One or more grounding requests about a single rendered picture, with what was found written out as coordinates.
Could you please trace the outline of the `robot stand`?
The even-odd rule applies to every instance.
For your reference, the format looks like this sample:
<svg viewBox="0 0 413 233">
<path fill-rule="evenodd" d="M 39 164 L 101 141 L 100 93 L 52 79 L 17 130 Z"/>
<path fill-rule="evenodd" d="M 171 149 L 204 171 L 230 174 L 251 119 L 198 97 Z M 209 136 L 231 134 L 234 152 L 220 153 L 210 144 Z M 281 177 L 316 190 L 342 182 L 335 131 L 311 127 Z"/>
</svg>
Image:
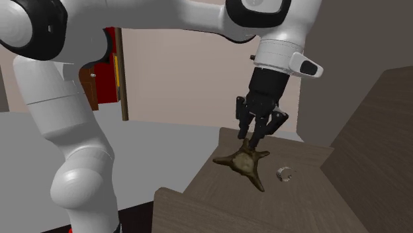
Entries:
<svg viewBox="0 0 413 233">
<path fill-rule="evenodd" d="M 118 212 L 122 233 L 152 233 L 154 202 L 147 202 Z"/>
</svg>

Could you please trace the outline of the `red and brown door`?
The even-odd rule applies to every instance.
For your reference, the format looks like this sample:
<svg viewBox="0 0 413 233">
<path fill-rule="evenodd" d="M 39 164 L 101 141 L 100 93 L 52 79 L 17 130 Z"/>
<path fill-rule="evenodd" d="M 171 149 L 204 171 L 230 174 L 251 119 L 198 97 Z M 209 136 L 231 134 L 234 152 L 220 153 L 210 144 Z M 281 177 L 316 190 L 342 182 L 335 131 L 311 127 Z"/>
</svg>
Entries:
<svg viewBox="0 0 413 233">
<path fill-rule="evenodd" d="M 122 120 L 128 121 L 122 30 L 110 27 L 105 28 L 104 33 L 108 41 L 104 58 L 83 66 L 79 71 L 79 80 L 92 110 L 97 111 L 101 104 L 119 102 Z"/>
</svg>

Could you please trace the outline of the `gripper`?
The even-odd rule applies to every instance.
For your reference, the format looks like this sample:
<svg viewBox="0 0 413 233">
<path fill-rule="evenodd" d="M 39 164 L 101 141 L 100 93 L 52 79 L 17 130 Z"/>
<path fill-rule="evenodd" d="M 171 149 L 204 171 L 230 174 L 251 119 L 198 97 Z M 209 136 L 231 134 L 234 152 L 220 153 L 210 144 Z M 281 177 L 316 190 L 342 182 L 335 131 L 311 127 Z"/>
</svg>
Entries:
<svg viewBox="0 0 413 233">
<path fill-rule="evenodd" d="M 275 70 L 256 67 L 245 97 L 236 97 L 236 119 L 239 120 L 238 139 L 244 139 L 255 118 L 255 128 L 249 148 L 255 149 L 259 141 L 274 134 L 289 118 L 287 113 L 273 111 L 283 96 L 290 75 Z"/>
</svg>

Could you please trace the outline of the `brown star-shaped object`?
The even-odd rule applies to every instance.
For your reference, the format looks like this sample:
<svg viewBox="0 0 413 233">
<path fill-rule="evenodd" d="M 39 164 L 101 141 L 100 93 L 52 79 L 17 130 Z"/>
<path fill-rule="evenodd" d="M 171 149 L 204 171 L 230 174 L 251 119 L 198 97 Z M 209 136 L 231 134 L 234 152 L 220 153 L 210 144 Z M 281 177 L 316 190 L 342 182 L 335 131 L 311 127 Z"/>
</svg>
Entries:
<svg viewBox="0 0 413 233">
<path fill-rule="evenodd" d="M 265 189 L 259 178 L 257 167 L 259 160 L 269 154 L 269 151 L 257 151 L 256 149 L 250 148 L 249 140 L 244 138 L 238 151 L 229 156 L 213 158 L 212 161 L 219 165 L 228 166 L 232 171 L 247 177 L 255 188 L 264 192 Z"/>
</svg>

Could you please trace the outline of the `brown wooden furniture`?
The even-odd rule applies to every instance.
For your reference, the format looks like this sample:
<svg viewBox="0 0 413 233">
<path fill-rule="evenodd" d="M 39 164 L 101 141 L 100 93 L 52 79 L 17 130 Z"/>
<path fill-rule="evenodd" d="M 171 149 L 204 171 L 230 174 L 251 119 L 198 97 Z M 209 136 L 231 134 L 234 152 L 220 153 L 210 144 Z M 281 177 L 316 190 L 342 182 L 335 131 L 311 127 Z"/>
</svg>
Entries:
<svg viewBox="0 0 413 233">
<path fill-rule="evenodd" d="M 260 147 L 264 192 L 208 160 L 156 191 L 152 233 L 413 233 L 413 67 L 385 71 L 329 148 Z"/>
</svg>

